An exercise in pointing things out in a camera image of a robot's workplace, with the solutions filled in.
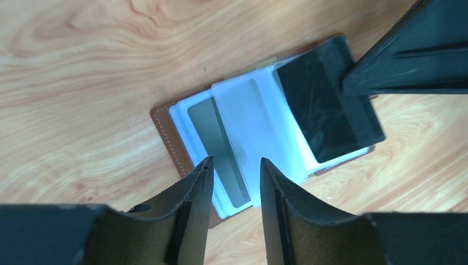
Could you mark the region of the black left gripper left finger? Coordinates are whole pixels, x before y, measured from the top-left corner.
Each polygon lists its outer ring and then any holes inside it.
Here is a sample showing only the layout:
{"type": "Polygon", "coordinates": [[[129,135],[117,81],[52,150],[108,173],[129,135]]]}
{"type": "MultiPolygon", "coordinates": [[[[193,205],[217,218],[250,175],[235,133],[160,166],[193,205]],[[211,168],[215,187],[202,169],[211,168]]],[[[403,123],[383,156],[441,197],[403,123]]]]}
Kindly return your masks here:
{"type": "Polygon", "coordinates": [[[211,157],[129,211],[106,204],[1,205],[2,264],[203,264],[211,157]]]}

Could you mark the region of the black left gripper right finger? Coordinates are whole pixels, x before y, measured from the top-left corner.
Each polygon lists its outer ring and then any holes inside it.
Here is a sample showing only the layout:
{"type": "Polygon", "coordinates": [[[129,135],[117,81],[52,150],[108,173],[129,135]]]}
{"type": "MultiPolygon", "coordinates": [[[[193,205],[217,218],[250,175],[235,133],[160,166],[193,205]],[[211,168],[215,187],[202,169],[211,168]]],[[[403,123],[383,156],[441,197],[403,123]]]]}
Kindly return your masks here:
{"type": "Polygon", "coordinates": [[[269,264],[466,264],[466,213],[354,215],[292,182],[267,158],[260,196],[269,264]]]}

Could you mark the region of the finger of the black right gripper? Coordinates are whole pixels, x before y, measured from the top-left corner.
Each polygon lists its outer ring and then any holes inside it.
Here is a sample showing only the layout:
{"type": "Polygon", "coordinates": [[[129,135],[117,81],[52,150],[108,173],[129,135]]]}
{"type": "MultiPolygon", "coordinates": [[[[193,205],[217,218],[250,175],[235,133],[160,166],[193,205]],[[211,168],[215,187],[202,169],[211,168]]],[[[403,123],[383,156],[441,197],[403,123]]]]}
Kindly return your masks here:
{"type": "Polygon", "coordinates": [[[346,73],[341,90],[467,94],[467,1],[416,1],[346,73]]]}

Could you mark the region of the brown leather card holder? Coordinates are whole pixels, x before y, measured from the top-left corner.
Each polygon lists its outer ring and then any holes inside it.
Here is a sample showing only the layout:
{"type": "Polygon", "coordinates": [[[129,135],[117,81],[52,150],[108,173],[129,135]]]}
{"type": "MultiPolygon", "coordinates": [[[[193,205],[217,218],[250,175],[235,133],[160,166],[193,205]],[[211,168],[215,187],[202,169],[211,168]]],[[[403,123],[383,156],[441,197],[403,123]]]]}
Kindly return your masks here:
{"type": "Polygon", "coordinates": [[[319,163],[286,101],[278,68],[328,39],[151,109],[151,119],[182,177],[205,157],[213,158],[209,228],[248,208],[260,207],[262,158],[271,160],[294,183],[302,184],[313,174],[372,152],[374,145],[319,163]]]}

